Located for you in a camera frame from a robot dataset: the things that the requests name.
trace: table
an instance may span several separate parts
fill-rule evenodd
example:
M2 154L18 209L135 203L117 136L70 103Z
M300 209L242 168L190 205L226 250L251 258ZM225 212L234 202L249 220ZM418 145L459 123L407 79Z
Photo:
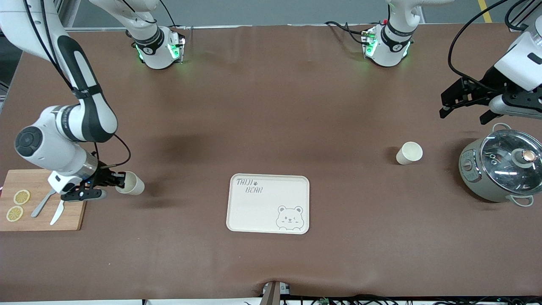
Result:
M0 300L249 297L272 280L319 296L542 294L542 198L519 208L475 197L457 161L490 132L486 108L438 117L458 78L446 57L459 28L420 26L393 68L337 28L199 29L184 32L185 63L162 71L139 63L123 32L73 33L133 151L119 170L146 192L109 189L81 231L2 232ZM480 78L515 37L474 24L454 62ZM34 167L12 147L19 130L73 102L49 63L23 55L0 116L0 179ZM496 122L542 138L539 121ZM400 166L406 141L424 157ZM106 163L125 158L114 139L99 147ZM236 173L306 176L309 231L229 231Z

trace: rice cooker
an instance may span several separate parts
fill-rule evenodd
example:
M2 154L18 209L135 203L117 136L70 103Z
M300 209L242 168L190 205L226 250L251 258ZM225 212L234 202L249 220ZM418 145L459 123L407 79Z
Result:
M497 126L504 129L495 130ZM467 145L459 158L463 181L478 196L494 202L531 206L542 192L542 145L532 136L497 123L492 133Z

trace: yellow line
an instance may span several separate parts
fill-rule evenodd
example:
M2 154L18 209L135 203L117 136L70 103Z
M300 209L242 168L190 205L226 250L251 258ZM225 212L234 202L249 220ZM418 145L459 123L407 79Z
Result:
M480 11L483 11L483 10L487 9L486 0L478 0L478 5L480 6ZM483 13L483 20L486 23L492 23L493 22L493 21L491 21L491 16L489 15L488 11Z

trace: lemon slice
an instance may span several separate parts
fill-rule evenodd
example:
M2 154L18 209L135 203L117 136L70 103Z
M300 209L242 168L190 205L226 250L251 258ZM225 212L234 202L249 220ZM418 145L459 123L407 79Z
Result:
M30 192L26 189L21 189L13 196L13 202L15 202L16 205L24 205L28 200L30 200Z
M9 222L12 223L14 221L18 221L21 217L23 217L23 212L24 210L22 207L14 206L8 210L8 213L5 217Z

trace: knife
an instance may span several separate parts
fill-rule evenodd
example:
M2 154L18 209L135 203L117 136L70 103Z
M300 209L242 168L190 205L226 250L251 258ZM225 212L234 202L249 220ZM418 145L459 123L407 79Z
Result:
M56 191L54 189L51 189L49 191L49 193L47 195L45 195L45 198L43 198L43 200L40 202L40 204L34 209L32 214L30 215L30 217L36 218L38 215L40 215L40 212L43 209L43 207L45 206L45 204L47 203L47 200L49 200L49 198L51 198L51 196L53 196L55 193L56 193Z
M50 225L55 224L55 222L60 218L60 215L62 215L62 212L64 212L64 200L60 200L59 207L56 208L55 215L53 216Z

